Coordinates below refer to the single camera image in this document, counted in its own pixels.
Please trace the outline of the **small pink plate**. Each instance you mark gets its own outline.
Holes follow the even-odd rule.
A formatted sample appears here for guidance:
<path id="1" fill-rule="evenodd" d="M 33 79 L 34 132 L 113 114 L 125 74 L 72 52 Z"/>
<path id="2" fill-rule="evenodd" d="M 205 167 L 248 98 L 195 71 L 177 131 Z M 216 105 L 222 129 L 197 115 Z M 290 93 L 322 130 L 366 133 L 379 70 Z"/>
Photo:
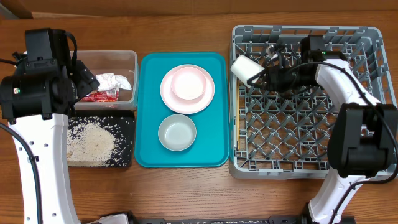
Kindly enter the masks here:
<path id="1" fill-rule="evenodd" d="M 205 75 L 195 67 L 180 68 L 172 77 L 171 87 L 173 93 L 183 100 L 197 99 L 205 92 Z"/>

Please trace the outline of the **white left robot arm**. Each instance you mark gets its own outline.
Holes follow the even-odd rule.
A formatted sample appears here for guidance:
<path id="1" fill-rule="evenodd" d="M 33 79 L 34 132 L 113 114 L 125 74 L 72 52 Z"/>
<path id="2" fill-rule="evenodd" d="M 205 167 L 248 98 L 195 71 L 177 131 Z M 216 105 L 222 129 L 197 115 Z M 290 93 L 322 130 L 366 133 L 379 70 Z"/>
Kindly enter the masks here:
<path id="1" fill-rule="evenodd" d="M 61 29 L 25 32 L 27 52 L 13 54 L 13 75 L 1 81 L 1 125 L 19 160 L 25 223 L 79 223 L 67 164 L 68 119 L 99 81 L 77 59 Z"/>

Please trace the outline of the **white cup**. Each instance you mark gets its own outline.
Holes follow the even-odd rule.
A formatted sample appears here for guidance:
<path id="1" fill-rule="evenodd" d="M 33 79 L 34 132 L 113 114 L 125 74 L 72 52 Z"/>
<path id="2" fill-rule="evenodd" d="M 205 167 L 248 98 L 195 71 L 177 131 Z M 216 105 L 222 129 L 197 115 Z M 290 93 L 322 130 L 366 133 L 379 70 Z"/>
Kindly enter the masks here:
<path id="1" fill-rule="evenodd" d="M 240 55 L 231 66 L 232 73 L 248 88 L 251 87 L 251 85 L 248 83 L 248 80 L 256 76 L 264 69 L 265 68 L 263 66 L 244 55 Z"/>

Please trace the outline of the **white napkin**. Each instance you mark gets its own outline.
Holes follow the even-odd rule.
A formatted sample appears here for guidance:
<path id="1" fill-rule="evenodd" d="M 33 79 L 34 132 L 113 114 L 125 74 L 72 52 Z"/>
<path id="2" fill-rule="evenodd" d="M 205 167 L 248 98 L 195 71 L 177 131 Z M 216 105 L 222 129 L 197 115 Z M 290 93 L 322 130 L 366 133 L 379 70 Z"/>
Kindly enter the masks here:
<path id="1" fill-rule="evenodd" d="M 131 84 L 128 79 L 122 75 L 115 75 L 114 73 L 103 73 L 96 75 L 96 79 L 100 85 L 98 91 L 108 90 L 132 90 Z"/>

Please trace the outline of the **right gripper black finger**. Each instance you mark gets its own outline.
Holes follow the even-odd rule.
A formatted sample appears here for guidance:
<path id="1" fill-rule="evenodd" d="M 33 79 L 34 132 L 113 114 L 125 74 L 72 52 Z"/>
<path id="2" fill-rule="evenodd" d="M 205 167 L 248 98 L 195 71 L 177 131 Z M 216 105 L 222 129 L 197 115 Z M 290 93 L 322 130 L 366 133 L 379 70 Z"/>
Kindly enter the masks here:
<path id="1" fill-rule="evenodd" d="M 262 71 L 260 71 L 259 73 L 255 74 L 253 77 L 250 78 L 251 82 L 256 82 L 258 81 L 258 79 L 262 79 L 263 77 L 265 77 L 266 75 L 266 69 L 263 69 Z"/>
<path id="2" fill-rule="evenodd" d="M 254 78 L 252 80 L 248 80 L 247 84 L 259 89 L 267 89 L 267 82 L 264 81 L 263 78 Z"/>

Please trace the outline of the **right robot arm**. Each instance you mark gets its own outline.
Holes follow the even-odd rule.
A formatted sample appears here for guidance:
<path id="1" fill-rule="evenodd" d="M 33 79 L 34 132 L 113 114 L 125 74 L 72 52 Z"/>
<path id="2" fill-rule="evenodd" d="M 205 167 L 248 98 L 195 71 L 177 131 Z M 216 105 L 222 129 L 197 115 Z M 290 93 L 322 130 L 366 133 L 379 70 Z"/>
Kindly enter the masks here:
<path id="1" fill-rule="evenodd" d="M 327 156 L 330 168 L 320 191 L 307 208 L 307 223 L 340 223 L 342 213 L 363 185 L 386 184 L 376 174 L 397 160 L 397 107 L 382 104 L 354 76 L 343 52 L 328 51 L 322 35 L 300 42 L 301 57 L 294 67 L 255 66 L 245 84 L 283 92 L 317 85 L 338 110 Z"/>

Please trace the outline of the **grey bowl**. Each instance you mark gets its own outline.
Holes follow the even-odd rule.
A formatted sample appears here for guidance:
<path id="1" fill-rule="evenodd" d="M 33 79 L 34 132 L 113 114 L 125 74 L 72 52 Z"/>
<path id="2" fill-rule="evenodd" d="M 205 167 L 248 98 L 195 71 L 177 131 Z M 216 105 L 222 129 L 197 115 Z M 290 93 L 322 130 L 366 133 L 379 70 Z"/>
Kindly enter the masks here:
<path id="1" fill-rule="evenodd" d="M 194 122 L 183 114 L 166 117 L 158 129 L 160 143 L 170 151 L 188 149 L 195 141 L 197 129 Z"/>

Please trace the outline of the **red snack wrapper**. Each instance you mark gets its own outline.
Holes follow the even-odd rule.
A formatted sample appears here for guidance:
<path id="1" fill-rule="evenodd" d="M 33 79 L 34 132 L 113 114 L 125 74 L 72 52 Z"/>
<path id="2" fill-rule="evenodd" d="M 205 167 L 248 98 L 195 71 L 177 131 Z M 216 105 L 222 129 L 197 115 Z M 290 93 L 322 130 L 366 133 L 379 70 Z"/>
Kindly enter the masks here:
<path id="1" fill-rule="evenodd" d="M 85 102 L 115 102 L 119 98 L 119 90 L 92 91 L 82 98 Z"/>

